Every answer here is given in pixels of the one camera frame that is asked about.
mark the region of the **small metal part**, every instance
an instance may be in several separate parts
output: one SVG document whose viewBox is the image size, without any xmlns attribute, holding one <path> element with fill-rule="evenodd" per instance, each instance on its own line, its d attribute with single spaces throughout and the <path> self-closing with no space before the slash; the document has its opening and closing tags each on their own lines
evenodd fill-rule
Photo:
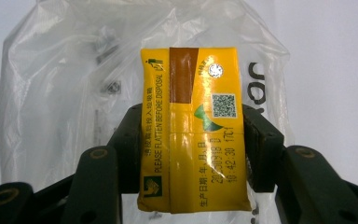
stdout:
<svg viewBox="0 0 358 224">
<path fill-rule="evenodd" d="M 301 155 L 302 157 L 305 157 L 305 158 L 314 158 L 315 157 L 315 153 L 313 153 L 311 149 L 305 148 L 305 147 L 296 148 L 296 153 Z"/>
<path fill-rule="evenodd" d="M 0 191 L 0 205 L 10 203 L 19 193 L 19 190 L 15 188 L 2 189 Z"/>
<path fill-rule="evenodd" d="M 103 158 L 107 155 L 107 150 L 104 148 L 96 148 L 91 151 L 89 154 L 90 157 L 92 157 L 94 160 L 98 160 L 100 158 Z"/>
</svg>

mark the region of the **green logo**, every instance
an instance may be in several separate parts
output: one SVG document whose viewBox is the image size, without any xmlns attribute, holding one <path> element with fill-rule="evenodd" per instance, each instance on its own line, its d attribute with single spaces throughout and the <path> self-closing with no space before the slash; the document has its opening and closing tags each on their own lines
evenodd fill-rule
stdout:
<svg viewBox="0 0 358 224">
<path fill-rule="evenodd" d="M 202 119 L 202 127 L 203 130 L 206 132 L 213 132 L 223 128 L 223 126 L 220 126 L 212 122 L 208 118 L 208 116 L 205 113 L 205 110 L 203 109 L 203 105 L 200 105 L 199 108 L 197 108 L 196 112 L 194 113 L 194 116 L 196 116 L 196 118 L 198 119 Z"/>
<path fill-rule="evenodd" d="M 161 197 L 162 185 L 161 176 L 145 176 L 144 177 L 144 197 Z"/>
</svg>

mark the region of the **qr code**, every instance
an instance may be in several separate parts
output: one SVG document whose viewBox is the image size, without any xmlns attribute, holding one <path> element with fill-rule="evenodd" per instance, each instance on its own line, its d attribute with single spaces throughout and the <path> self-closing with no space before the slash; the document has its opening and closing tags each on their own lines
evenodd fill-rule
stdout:
<svg viewBox="0 0 358 224">
<path fill-rule="evenodd" d="M 214 118 L 236 118 L 235 94 L 212 94 Z"/>
</svg>

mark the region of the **plastic wrap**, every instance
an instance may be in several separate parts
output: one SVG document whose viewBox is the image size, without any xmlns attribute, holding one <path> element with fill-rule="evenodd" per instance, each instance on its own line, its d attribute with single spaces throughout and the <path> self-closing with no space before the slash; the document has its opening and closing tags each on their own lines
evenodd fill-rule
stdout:
<svg viewBox="0 0 358 224">
<path fill-rule="evenodd" d="M 291 142 L 282 74 L 288 51 L 243 1 L 38 1 L 4 44 L 3 182 L 39 190 L 71 175 L 81 153 L 105 145 L 127 109 L 142 102 L 140 49 L 168 47 L 237 48 L 243 102 Z M 149 214 L 137 210 L 135 198 L 124 198 L 125 223 L 279 220 L 273 212 Z M 252 198 L 259 214 L 275 211 L 272 194 Z"/>
</svg>

